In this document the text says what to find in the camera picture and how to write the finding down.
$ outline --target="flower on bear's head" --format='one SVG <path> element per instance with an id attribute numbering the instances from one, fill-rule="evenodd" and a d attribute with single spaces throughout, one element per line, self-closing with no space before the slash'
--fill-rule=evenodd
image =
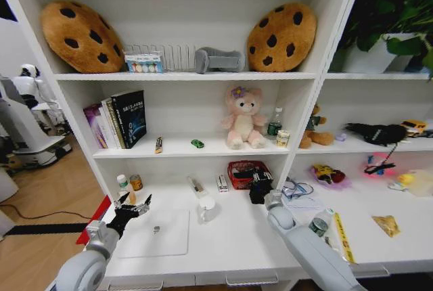
<path id="1" fill-rule="evenodd" d="M 231 90 L 231 94 L 234 98 L 243 97 L 245 95 L 245 92 L 246 92 L 246 89 L 241 87 L 241 86 L 236 87 L 235 89 Z"/>

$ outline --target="red basket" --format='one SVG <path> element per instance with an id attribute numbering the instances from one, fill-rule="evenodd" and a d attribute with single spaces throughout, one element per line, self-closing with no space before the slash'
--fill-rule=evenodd
<path id="1" fill-rule="evenodd" d="M 269 172 L 269 169 L 261 161 L 241 160 L 230 162 L 227 167 L 227 173 L 229 174 L 233 187 L 235 189 L 250 189 L 253 178 L 236 178 L 233 174 L 233 170 L 242 172 L 255 167 L 259 167 L 260 169 Z"/>

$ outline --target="water bottle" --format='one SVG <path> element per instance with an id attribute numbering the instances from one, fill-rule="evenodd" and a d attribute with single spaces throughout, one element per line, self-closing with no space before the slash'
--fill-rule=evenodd
<path id="1" fill-rule="evenodd" d="M 122 197 L 129 192 L 128 198 L 125 200 L 125 204 L 135 205 L 137 197 L 135 196 L 132 185 L 128 183 L 127 177 L 125 175 L 119 175 L 117 176 L 117 182 L 120 188 L 119 197 Z"/>
<path id="2" fill-rule="evenodd" d="M 331 208 L 326 208 L 322 212 L 317 213 L 311 221 L 309 228 L 319 237 L 323 236 L 323 234 L 328 230 L 334 214 L 335 212 Z"/>
<path id="3" fill-rule="evenodd" d="M 272 116 L 271 121 L 269 122 L 268 138 L 271 140 L 277 139 L 278 131 L 281 130 L 281 128 L 282 128 L 282 124 L 281 124 L 282 112 L 283 112 L 283 109 L 281 107 L 277 107 L 275 109 L 275 113 Z"/>

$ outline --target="white book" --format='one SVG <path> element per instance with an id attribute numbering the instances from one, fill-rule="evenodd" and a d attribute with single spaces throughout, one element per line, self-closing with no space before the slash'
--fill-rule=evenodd
<path id="1" fill-rule="evenodd" d="M 120 141 L 119 141 L 119 137 L 117 136 L 116 129 L 114 128 L 114 124 L 113 124 L 112 118 L 111 118 L 111 116 L 110 116 L 110 111 L 108 110 L 108 106 L 107 106 L 107 101 L 108 101 L 108 100 L 111 101 L 111 98 L 104 99 L 104 100 L 101 102 L 101 104 L 102 104 L 102 109 L 103 109 L 103 111 L 104 111 L 104 115 L 105 115 L 106 118 L 107 118 L 108 126 L 109 126 L 110 131 L 111 131 L 111 134 L 112 134 L 112 136 L 113 136 L 114 143 L 116 144 L 116 149 L 122 149 L 122 146 L 121 146 Z"/>
<path id="2" fill-rule="evenodd" d="M 114 142 L 114 137 L 111 136 L 110 128 L 108 127 L 107 118 L 104 114 L 104 109 L 99 107 L 100 115 L 96 116 L 96 121 L 101 129 L 102 136 L 107 143 L 109 149 L 116 149 L 116 143 Z"/>

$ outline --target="pink teddy bear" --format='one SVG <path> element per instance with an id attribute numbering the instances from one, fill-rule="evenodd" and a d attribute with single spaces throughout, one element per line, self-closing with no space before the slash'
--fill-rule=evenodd
<path id="1" fill-rule="evenodd" d="M 229 129 L 227 145 L 231 149 L 242 148 L 244 141 L 248 141 L 253 148 L 265 146 L 266 139 L 260 132 L 266 118 L 258 114 L 262 100 L 262 89 L 236 87 L 227 90 L 225 103 L 231 114 L 221 124 L 224 129 Z"/>

